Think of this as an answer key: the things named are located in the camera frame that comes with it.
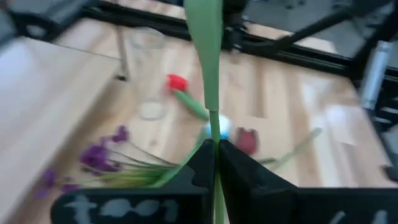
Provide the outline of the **silver corner bracket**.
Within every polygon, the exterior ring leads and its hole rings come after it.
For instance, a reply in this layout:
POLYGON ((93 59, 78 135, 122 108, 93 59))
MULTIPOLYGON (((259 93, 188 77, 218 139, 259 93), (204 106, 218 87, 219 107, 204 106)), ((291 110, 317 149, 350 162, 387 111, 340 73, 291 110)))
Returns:
POLYGON ((391 51, 391 42, 379 41, 368 58, 359 91, 363 108, 375 108, 391 51))

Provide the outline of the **blue and white tulip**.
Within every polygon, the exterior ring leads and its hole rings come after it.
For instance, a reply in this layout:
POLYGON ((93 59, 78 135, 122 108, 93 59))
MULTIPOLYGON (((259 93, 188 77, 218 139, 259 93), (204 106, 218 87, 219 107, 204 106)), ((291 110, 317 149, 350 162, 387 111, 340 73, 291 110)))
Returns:
MULTIPOLYGON (((231 120, 227 118, 225 115, 219 115, 219 124, 220 124, 220 139, 228 139, 230 135, 231 129, 231 120)), ((173 179, 180 170, 187 165, 188 161, 193 157, 193 155, 197 152, 197 150, 202 145, 203 141, 206 139, 211 139, 211 124, 207 122, 207 124, 201 129, 195 144, 193 145, 193 149, 188 154, 187 157, 183 159, 183 162, 178 165, 176 168, 172 168, 170 171, 167 171, 161 178, 155 182, 152 186, 155 188, 160 188, 165 185, 171 179, 173 179)))
POLYGON ((297 144, 291 152, 284 154, 280 159, 278 159, 275 164, 269 167, 269 170, 276 171, 286 165, 295 156, 299 155, 301 152, 306 150, 309 144, 320 135, 322 128, 315 128, 310 132, 310 135, 306 137, 301 143, 297 144))

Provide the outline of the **dark red tulip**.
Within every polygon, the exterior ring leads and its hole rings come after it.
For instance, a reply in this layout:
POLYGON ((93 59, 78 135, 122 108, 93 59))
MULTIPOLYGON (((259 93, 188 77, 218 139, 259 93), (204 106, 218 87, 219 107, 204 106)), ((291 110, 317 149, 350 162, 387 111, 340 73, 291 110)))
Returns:
POLYGON ((235 145, 246 154, 253 155, 259 145, 257 131, 239 127, 236 133, 235 145))

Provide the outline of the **wooden shelf with black legs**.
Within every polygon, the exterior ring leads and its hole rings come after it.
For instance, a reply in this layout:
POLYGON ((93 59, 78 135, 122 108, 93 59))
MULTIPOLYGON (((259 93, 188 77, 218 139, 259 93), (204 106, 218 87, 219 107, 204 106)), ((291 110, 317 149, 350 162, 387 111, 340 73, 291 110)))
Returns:
POLYGON ((108 87, 121 65, 113 27, 84 24, 55 43, 0 49, 0 224, 108 87))

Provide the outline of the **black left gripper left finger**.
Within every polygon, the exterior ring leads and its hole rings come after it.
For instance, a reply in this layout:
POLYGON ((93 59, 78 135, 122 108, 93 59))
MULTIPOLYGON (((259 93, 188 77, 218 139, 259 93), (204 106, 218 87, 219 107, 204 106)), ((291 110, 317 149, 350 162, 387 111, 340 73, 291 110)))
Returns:
POLYGON ((203 141, 189 161, 159 188, 83 189, 60 196, 51 224, 211 224, 215 144, 203 141))

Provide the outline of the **yellow and red tulip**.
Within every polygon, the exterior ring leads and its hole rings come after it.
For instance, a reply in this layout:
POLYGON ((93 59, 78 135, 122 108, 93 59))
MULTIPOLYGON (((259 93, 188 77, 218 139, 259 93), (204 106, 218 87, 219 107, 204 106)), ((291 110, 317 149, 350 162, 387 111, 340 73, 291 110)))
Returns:
POLYGON ((223 38, 222 0, 184 0, 185 15, 201 63, 205 108, 215 142, 215 224, 224 224, 224 199, 219 172, 219 70, 223 38))

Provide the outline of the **clear glass vase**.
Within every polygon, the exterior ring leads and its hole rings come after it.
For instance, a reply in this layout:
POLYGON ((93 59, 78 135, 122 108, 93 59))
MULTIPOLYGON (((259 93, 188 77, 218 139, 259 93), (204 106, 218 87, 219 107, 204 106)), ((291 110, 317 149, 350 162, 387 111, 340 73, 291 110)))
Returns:
POLYGON ((127 59, 141 119, 165 115, 165 36, 149 27, 126 32, 127 59))

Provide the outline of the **purple artificial flower bunch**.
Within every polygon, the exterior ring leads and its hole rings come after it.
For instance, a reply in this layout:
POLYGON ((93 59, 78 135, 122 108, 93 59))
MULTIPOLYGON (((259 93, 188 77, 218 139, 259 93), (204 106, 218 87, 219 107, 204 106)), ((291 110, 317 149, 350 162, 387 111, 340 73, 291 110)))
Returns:
POLYGON ((67 193, 90 187, 94 183, 99 183, 104 188, 151 187, 167 172, 181 167, 180 164, 166 161, 139 148, 131 141, 126 126, 117 127, 114 134, 100 138, 99 142, 85 149, 79 156, 78 164, 84 171, 93 175, 90 180, 77 181, 71 177, 62 179, 54 170, 48 169, 39 180, 40 190, 36 197, 44 198, 56 188, 67 193), (129 156, 119 150, 123 146, 131 146, 155 162, 129 156))

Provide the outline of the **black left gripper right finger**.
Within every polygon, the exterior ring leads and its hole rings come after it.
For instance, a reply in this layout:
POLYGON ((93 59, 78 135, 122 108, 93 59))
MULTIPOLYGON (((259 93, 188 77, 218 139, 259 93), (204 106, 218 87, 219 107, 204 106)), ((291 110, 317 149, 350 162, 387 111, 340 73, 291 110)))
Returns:
POLYGON ((398 224, 398 189, 297 187, 229 141, 219 147, 230 224, 398 224))

